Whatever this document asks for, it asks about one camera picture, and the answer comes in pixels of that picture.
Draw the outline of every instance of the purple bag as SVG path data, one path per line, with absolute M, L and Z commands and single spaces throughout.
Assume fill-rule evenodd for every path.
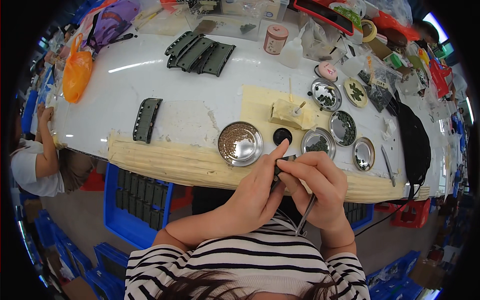
M 139 10 L 137 0 L 118 0 L 105 7 L 95 15 L 92 30 L 82 46 L 88 45 L 98 53 L 103 46 L 127 30 Z

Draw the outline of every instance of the red phone case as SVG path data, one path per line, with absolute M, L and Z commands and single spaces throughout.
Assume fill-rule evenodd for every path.
M 336 14 L 339 14 L 337 13 L 336 11 L 330 9 L 329 7 L 326 7 L 324 5 L 321 5 L 323 6 L 325 9 L 333 12 L 333 13 L 336 13 Z M 332 22 L 330 20 L 328 20 L 327 18 L 325 18 L 324 16 L 322 15 L 319 15 L 315 12 L 312 12 L 311 10 L 307 9 L 307 8 L 304 8 L 304 7 L 301 7 L 297 4 L 297 0 L 295 0 L 295 2 L 293 3 L 293 7 L 295 7 L 296 9 L 298 9 L 299 11 L 302 11 L 302 12 L 306 12 L 307 14 L 311 15 L 311 16 L 314 16 L 316 18 L 319 18 L 320 20 L 322 21 L 325 21 L 327 23 L 329 23 L 331 26 L 335 27 L 336 29 L 340 30 L 341 32 L 344 32 L 346 35 L 348 36 L 352 36 L 353 35 L 353 24 L 352 24 L 352 31 L 349 31 L 348 29 L 346 28 L 343 28 L 342 26 L 338 25 L 337 23 L 335 22 Z

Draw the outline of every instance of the hand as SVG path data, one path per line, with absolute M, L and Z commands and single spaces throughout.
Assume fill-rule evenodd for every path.
M 45 104 L 42 102 L 36 107 L 36 118 L 40 122 L 42 118 L 43 111 L 45 110 Z
M 44 121 L 44 122 L 48 122 L 52 119 L 52 116 L 53 116 L 53 106 L 49 107 L 49 108 L 46 108 L 43 113 L 42 113 L 42 117 L 41 117 L 41 121 Z
M 307 210 L 310 196 L 299 179 L 304 180 L 317 196 L 307 221 L 320 229 L 335 229 L 345 223 L 343 201 L 348 189 L 347 176 L 327 153 L 307 152 L 295 161 L 279 160 L 277 165 L 283 170 L 278 176 L 286 184 L 302 215 Z
M 281 182 L 270 194 L 275 160 L 283 157 L 288 145 L 285 139 L 272 153 L 263 155 L 250 174 L 240 181 L 233 196 L 218 208 L 223 220 L 218 225 L 228 230 L 225 236 L 256 230 L 274 216 L 285 191 L 285 184 Z

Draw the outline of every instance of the brown pellet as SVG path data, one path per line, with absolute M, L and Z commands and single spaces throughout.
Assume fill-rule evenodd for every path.
M 235 155 L 235 143 L 245 139 L 253 143 L 253 135 L 256 133 L 257 130 L 254 127 L 245 123 L 236 123 L 226 127 L 218 137 L 218 150 L 220 155 L 227 162 L 232 162 L 232 157 L 237 158 Z

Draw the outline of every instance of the tape roll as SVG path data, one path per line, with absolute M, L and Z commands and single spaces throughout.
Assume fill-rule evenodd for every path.
M 368 43 L 368 42 L 372 41 L 377 36 L 377 26 L 375 26 L 375 24 L 370 20 L 362 20 L 361 24 L 362 24 L 362 26 L 364 24 L 369 24 L 370 27 L 372 28 L 372 32 L 370 32 L 369 35 L 364 36 L 363 39 L 362 39 L 363 43 Z

